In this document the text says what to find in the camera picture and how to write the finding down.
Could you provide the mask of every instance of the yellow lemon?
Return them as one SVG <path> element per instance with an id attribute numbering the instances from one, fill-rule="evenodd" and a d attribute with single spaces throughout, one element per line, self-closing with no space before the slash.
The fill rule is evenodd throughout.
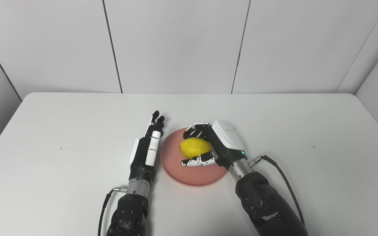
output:
<path id="1" fill-rule="evenodd" d="M 179 149 L 183 157 L 186 159 L 190 159 L 211 151 L 208 142 L 197 137 L 183 140 L 183 142 L 181 142 L 179 145 Z"/>

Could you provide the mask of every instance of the robotic arm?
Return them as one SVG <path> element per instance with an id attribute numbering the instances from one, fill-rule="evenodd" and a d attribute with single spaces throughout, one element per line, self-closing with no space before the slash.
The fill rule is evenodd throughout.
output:
<path id="1" fill-rule="evenodd" d="M 200 137 L 211 143 L 215 162 L 225 167 L 236 181 L 236 194 L 245 212 L 261 236 L 307 236 L 307 230 L 282 196 L 268 180 L 254 171 L 244 153 L 244 146 L 234 128 L 224 121 L 195 123 L 183 138 Z M 276 165 L 269 157 L 262 157 Z"/>
<path id="2" fill-rule="evenodd" d="M 107 236 L 145 236 L 144 222 L 149 209 L 147 196 L 156 175 L 154 164 L 164 127 L 164 116 L 158 116 L 159 111 L 154 112 L 145 136 L 135 141 L 128 189 L 117 202 Z"/>

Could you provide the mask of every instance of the pink plate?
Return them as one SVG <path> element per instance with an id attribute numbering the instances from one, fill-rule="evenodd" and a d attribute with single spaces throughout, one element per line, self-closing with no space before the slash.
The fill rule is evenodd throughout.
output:
<path id="1" fill-rule="evenodd" d="M 171 133 L 160 147 L 160 162 L 167 175 L 174 181 L 189 187 L 204 187 L 219 181 L 227 170 L 218 165 L 187 167 L 180 162 L 185 158 L 180 153 L 179 144 L 183 141 L 186 128 Z"/>

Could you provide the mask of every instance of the black cable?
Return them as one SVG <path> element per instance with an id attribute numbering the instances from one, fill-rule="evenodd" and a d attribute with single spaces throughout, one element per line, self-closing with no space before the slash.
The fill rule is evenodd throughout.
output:
<path id="1" fill-rule="evenodd" d="M 97 236 L 100 236 L 100 234 L 102 233 L 103 216 L 105 214 L 106 206 L 108 205 L 109 199 L 112 196 L 113 191 L 114 189 L 112 188 L 111 191 L 108 194 L 106 194 L 105 202 L 103 203 L 103 206 L 102 206 L 102 213 L 100 214 L 99 230 L 97 232 Z"/>
<path id="2" fill-rule="evenodd" d="M 304 222 L 304 218 L 303 218 L 303 213 L 301 212 L 301 209 L 300 209 L 300 205 L 298 204 L 298 201 L 297 201 L 297 198 L 295 197 L 294 191 L 291 188 L 291 185 L 288 182 L 287 177 L 285 177 L 284 172 L 282 172 L 282 170 L 281 170 L 281 168 L 279 168 L 278 164 L 274 160 L 272 160 L 270 157 L 268 157 L 267 155 L 261 156 L 261 158 L 264 159 L 265 161 L 269 162 L 270 164 L 272 164 L 272 166 L 275 166 L 275 168 L 277 168 L 277 170 L 281 174 L 282 178 L 285 181 L 285 184 L 288 187 L 288 190 L 291 193 L 291 196 L 292 196 L 292 198 L 294 200 L 295 206 L 297 207 L 297 211 L 298 211 L 298 215 L 300 216 L 301 223 L 303 223 L 303 225 L 306 226 L 306 223 Z"/>

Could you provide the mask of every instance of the cable connector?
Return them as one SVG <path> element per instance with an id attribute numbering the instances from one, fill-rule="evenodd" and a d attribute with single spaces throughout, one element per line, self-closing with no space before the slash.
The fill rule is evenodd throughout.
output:
<path id="1" fill-rule="evenodd" d="M 128 191 L 128 189 L 127 188 L 114 187 L 113 191 L 115 191 L 115 192 L 121 192 L 121 193 L 126 193 L 126 191 Z"/>
<path id="2" fill-rule="evenodd" d="M 249 162 L 249 167 L 254 167 L 256 164 L 258 164 L 262 160 L 262 157 L 256 157 L 254 160 Z"/>

